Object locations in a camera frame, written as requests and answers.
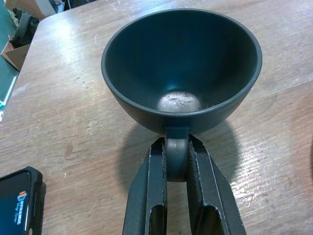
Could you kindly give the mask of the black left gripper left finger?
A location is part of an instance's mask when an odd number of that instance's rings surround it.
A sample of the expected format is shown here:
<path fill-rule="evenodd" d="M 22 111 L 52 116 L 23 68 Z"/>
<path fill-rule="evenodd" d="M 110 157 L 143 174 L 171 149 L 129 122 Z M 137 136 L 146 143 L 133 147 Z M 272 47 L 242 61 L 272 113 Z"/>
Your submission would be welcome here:
<path fill-rule="evenodd" d="M 164 138 L 158 138 L 135 175 L 128 193 L 124 235 L 165 235 L 167 169 Z"/>

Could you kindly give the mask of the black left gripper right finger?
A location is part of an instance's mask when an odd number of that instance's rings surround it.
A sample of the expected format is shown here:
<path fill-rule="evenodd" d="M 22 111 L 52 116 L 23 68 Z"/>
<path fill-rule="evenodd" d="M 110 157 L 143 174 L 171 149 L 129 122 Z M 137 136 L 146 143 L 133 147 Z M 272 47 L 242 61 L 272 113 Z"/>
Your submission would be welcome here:
<path fill-rule="evenodd" d="M 232 189 L 203 143 L 189 137 L 187 196 L 193 235 L 245 235 Z"/>

